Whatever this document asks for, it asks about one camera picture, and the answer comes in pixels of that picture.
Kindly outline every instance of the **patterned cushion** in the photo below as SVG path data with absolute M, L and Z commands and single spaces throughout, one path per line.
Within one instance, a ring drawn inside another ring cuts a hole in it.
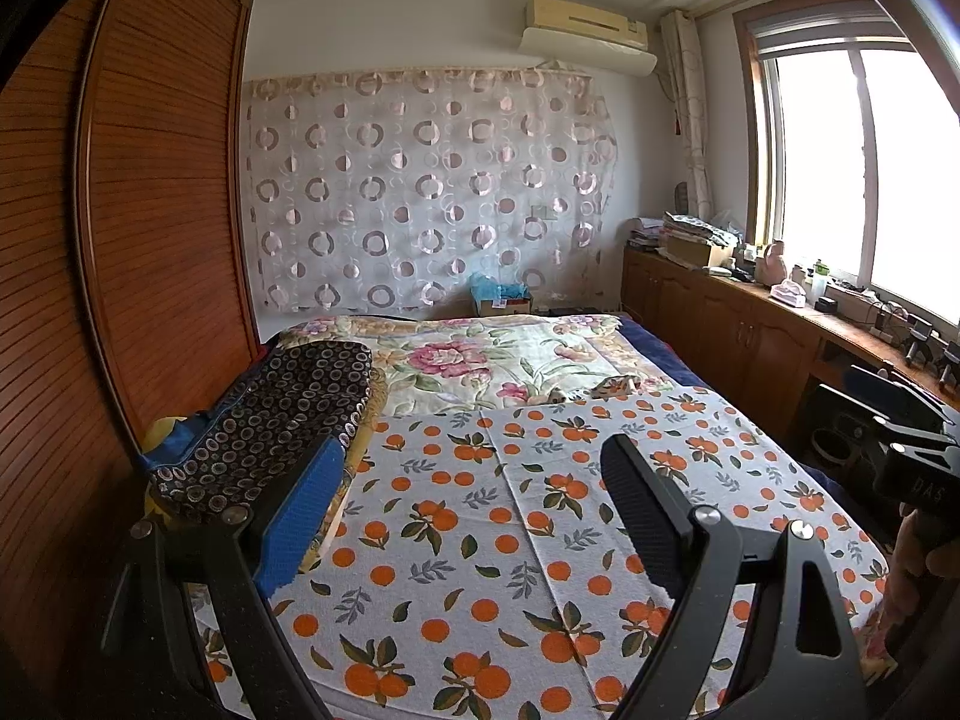
M 149 469 L 158 502 L 203 521 L 256 501 L 321 435 L 346 451 L 370 396 L 370 371 L 371 353 L 360 343 L 275 348 L 232 388 L 177 464 Z

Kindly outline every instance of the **floral quilt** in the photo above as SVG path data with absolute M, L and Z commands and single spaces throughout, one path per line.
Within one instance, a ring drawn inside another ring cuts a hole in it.
M 853 629 L 875 624 L 880 551 L 706 389 L 386 418 L 330 552 L 270 599 L 333 716 L 610 717 L 673 603 L 646 574 L 600 476 L 600 447 L 618 433 L 691 503 L 737 525 L 808 522 Z M 251 716 L 212 609 L 195 600 L 224 705 Z M 749 586 L 737 589 L 691 717 L 723 700 L 751 600 Z
M 611 377 L 670 391 L 675 382 L 618 333 L 606 314 L 573 317 L 448 319 L 402 322 L 321 317 L 286 331 L 285 346 L 360 341 L 387 377 L 384 415 L 502 409 L 592 397 Z

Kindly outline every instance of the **yellow fabric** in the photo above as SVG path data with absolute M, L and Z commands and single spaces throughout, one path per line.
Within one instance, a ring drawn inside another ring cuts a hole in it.
M 333 522 L 337 512 L 339 512 L 344 498 L 347 497 L 347 491 L 353 483 L 353 477 L 356 476 L 357 469 L 367 454 L 367 447 L 370 446 L 373 438 L 373 429 L 376 427 L 376 421 L 383 413 L 383 407 L 387 404 L 388 394 L 387 377 L 380 368 L 371 368 L 370 399 L 367 401 L 367 408 L 363 411 L 360 424 L 357 425 L 357 434 L 353 437 L 350 448 L 347 450 L 347 456 L 344 458 L 344 477 L 336 493 L 333 494 L 333 499 L 330 501 L 317 534 L 313 541 L 310 541 L 310 546 L 301 561 L 301 567 L 299 567 L 301 572 L 309 571 L 326 551 L 325 541 L 328 541 L 328 539 L 325 537 L 330 529 L 330 523 Z
M 147 429 L 147 435 L 145 435 L 142 442 L 140 442 L 140 451 L 144 454 L 154 451 L 163 443 L 163 440 L 173 432 L 174 425 L 185 419 L 185 416 L 162 416 L 160 419 L 155 420 L 154 424 Z M 150 517 L 151 514 L 156 514 L 163 519 L 163 524 L 166 525 L 167 528 L 170 528 L 174 524 L 173 517 L 170 517 L 170 514 L 167 514 L 167 512 L 157 504 L 157 501 L 152 498 L 151 493 L 152 485 L 147 485 L 147 490 L 143 493 L 143 509 L 146 517 Z
M 183 422 L 185 419 L 185 416 L 162 416 L 147 430 L 147 435 L 140 442 L 140 451 L 144 454 L 154 451 L 163 443 L 165 437 L 173 432 L 174 425 L 177 422 Z

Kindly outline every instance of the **white wall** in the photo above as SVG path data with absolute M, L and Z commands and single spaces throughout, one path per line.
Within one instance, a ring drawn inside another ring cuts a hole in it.
M 253 6 L 246 79 L 438 66 L 529 67 L 538 57 L 517 53 L 527 0 L 298 0 Z M 613 198 L 603 222 L 603 272 L 594 302 L 611 310 L 619 299 L 622 221 L 672 207 L 685 179 L 673 106 L 654 76 L 593 71 L 606 97 L 619 146 Z M 308 316 L 261 314 L 269 338 Z
M 707 79 L 707 174 L 717 211 L 747 223 L 747 98 L 731 11 L 697 23 Z

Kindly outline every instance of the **cabinet door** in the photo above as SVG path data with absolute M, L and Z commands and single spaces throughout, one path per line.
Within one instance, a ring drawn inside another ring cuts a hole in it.
M 658 276 L 658 287 L 653 332 L 673 347 L 680 360 L 696 370 L 700 300 L 690 275 L 679 268 L 664 271 Z
M 624 253 L 623 287 L 620 299 L 624 308 L 637 322 L 656 333 L 656 290 L 659 263 L 649 255 L 630 250 Z
M 700 349 L 694 371 L 731 403 L 739 403 L 747 362 L 750 303 L 736 289 L 704 279 Z
M 645 324 L 644 302 L 650 285 L 650 271 L 640 256 L 626 250 L 623 254 L 623 284 L 620 300 L 624 309 L 640 324 Z
M 766 303 L 752 308 L 739 404 L 781 442 L 803 395 L 818 336 L 801 317 Z

